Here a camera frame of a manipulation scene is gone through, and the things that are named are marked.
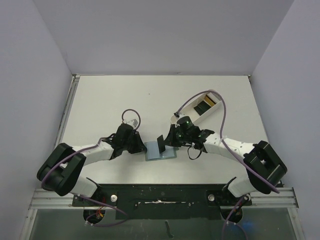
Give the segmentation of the green card holder wallet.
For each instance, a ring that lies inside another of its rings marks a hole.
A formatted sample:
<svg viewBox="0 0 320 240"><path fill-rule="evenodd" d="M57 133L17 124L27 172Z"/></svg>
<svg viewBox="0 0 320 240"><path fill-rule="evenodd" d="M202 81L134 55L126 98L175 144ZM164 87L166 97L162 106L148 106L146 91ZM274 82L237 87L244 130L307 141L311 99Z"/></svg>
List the green card holder wallet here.
<svg viewBox="0 0 320 240"><path fill-rule="evenodd" d="M165 146L165 151L160 153L157 141L148 141L144 144L147 149L147 152L145 154L145 160L147 162L174 159L177 157L177 150L172 146Z"/></svg>

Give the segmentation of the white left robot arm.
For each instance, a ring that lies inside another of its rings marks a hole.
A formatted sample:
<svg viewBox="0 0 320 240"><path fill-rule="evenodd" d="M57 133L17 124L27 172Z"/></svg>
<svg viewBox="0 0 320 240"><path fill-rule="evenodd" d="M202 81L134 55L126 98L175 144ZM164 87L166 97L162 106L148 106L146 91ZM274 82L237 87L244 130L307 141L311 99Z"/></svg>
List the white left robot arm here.
<svg viewBox="0 0 320 240"><path fill-rule="evenodd" d="M96 144L71 146L58 144L36 174L41 187L59 196L74 194L84 196L88 204L100 203L102 193L92 180L81 176L84 166L100 161L113 160L123 152L147 152L140 133L130 124L122 123L117 131L99 138Z"/></svg>

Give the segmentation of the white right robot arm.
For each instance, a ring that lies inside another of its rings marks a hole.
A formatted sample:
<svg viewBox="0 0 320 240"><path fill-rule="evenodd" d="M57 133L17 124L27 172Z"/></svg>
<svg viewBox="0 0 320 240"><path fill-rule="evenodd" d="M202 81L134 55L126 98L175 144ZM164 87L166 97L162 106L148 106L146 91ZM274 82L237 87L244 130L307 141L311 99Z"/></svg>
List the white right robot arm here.
<svg viewBox="0 0 320 240"><path fill-rule="evenodd" d="M170 125L164 144L175 148L193 147L202 153L220 155L243 165L246 174L235 176L222 192L223 200L230 205L252 192L278 194L276 186L288 172L268 142L261 140L259 143L247 143L220 136L213 130L200 129L188 116Z"/></svg>

